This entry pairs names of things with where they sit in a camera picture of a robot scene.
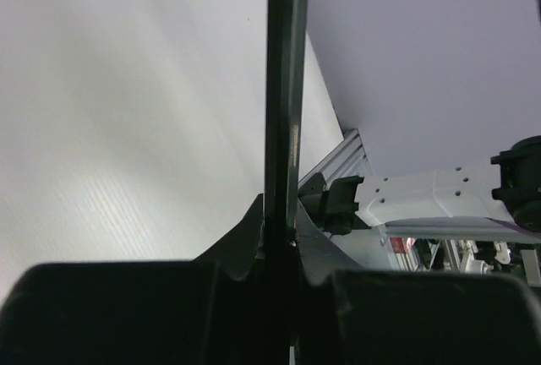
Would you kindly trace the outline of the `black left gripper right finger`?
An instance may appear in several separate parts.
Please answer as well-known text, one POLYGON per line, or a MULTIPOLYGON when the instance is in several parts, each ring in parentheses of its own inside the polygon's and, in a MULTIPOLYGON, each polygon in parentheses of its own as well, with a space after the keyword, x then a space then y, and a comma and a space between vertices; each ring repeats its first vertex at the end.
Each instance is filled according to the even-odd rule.
POLYGON ((296 217, 303 364, 537 364, 540 301, 503 275, 369 270, 296 217))

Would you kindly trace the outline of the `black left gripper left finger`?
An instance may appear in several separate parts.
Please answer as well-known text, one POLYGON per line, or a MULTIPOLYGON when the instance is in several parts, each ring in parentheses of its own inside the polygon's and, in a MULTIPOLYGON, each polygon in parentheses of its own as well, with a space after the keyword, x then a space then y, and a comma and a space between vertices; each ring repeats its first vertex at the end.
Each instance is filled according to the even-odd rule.
POLYGON ((4 364, 258 364, 262 201, 192 261, 38 264, 1 309, 4 364))

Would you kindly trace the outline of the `beige and black folding umbrella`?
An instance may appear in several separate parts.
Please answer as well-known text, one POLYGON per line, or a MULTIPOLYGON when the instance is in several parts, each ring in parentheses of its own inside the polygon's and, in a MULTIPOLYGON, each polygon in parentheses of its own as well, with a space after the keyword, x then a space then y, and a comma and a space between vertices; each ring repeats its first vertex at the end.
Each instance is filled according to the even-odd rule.
POLYGON ((298 278, 296 217, 308 0, 268 0, 265 84, 263 358, 289 361, 298 278))

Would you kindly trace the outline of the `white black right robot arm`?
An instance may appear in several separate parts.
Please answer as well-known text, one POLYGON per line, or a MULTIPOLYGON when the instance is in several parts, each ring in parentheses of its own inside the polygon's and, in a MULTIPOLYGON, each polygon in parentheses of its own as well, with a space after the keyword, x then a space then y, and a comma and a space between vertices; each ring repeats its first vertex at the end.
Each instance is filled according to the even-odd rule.
POLYGON ((451 169, 307 185, 300 201, 317 227, 339 235, 395 221, 481 218, 539 237, 540 138, 451 169))

